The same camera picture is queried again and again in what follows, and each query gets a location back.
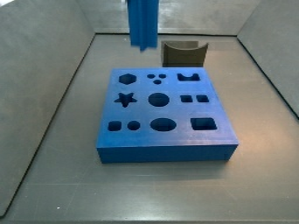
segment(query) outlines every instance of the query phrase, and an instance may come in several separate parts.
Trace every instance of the metal wall panel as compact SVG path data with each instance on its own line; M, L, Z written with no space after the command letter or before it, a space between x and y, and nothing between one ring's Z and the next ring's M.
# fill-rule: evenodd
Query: metal wall panel
M298 9L298 0L263 0L238 38L299 116Z
M159 33L238 35L261 0L160 0ZM79 0L98 33L128 32L124 0Z
M0 216L94 35L75 0L0 8Z

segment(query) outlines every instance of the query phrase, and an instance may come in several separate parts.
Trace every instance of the square hole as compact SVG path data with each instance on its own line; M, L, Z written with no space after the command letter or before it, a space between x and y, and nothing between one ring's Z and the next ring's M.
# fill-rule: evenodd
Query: square hole
M122 130L122 122L110 122L108 126L107 126L107 129L110 131L119 131L119 130Z
M193 102L193 97L190 95L182 95L182 102Z
M210 102L209 96L206 94L197 95L198 102Z
M194 130L217 130L218 126L213 118L193 118L191 127Z

